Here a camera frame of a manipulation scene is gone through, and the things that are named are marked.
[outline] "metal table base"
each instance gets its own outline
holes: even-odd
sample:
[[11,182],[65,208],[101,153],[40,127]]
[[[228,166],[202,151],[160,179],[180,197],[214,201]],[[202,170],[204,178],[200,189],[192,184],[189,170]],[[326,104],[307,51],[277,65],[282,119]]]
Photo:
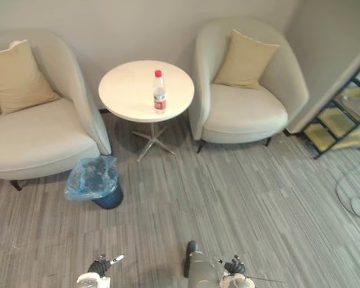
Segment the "metal table base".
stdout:
[[140,153],[139,157],[137,158],[137,162],[140,162],[142,158],[145,156],[145,154],[148,152],[148,150],[152,147],[153,144],[157,144],[158,146],[162,147],[164,150],[172,153],[173,155],[176,155],[175,152],[173,152],[167,145],[165,145],[163,142],[161,142],[158,138],[164,133],[164,131],[167,129],[167,127],[164,127],[161,129],[157,134],[155,134],[155,125],[154,123],[150,123],[151,126],[151,135],[145,135],[139,132],[133,131],[132,133],[143,137],[145,139],[148,139],[148,143],[145,145],[143,151]]

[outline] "plastic bottle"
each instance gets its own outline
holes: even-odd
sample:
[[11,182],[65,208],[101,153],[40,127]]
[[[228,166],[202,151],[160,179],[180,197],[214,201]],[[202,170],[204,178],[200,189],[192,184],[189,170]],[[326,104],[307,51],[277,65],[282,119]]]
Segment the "plastic bottle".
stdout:
[[166,111],[166,86],[161,70],[155,71],[154,104],[157,114],[163,114]]

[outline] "plastic bag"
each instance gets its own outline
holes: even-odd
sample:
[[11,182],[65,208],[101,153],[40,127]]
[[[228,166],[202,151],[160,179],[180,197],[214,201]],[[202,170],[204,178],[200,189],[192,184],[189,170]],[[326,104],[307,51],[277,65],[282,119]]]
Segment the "plastic bag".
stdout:
[[79,160],[65,186],[65,198],[88,201],[108,196],[118,186],[117,158],[100,156]]

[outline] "table top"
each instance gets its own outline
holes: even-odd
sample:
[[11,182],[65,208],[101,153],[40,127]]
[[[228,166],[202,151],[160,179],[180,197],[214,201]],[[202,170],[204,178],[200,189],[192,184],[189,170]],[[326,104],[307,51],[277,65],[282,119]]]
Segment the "table top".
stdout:
[[[163,72],[166,85],[166,111],[154,107],[155,70]],[[191,104],[194,86],[180,68],[160,61],[134,61],[110,70],[101,80],[98,93],[113,114],[135,122],[159,122],[181,114]]]

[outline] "armchair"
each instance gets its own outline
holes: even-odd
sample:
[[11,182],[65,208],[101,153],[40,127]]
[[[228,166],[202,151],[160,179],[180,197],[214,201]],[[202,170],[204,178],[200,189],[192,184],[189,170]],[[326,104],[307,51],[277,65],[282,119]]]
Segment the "armchair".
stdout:
[[[259,89],[214,84],[229,47],[230,32],[269,44],[279,44],[260,78]],[[282,131],[308,101],[300,66],[286,39],[267,24],[247,17],[225,17],[205,25],[196,39],[193,80],[195,96],[189,108],[195,140],[244,143]]]
[[0,50],[28,39],[35,60],[61,99],[7,115],[0,110],[0,178],[16,180],[52,175],[84,157],[110,154],[107,131],[86,88],[70,48],[39,29],[0,32]]

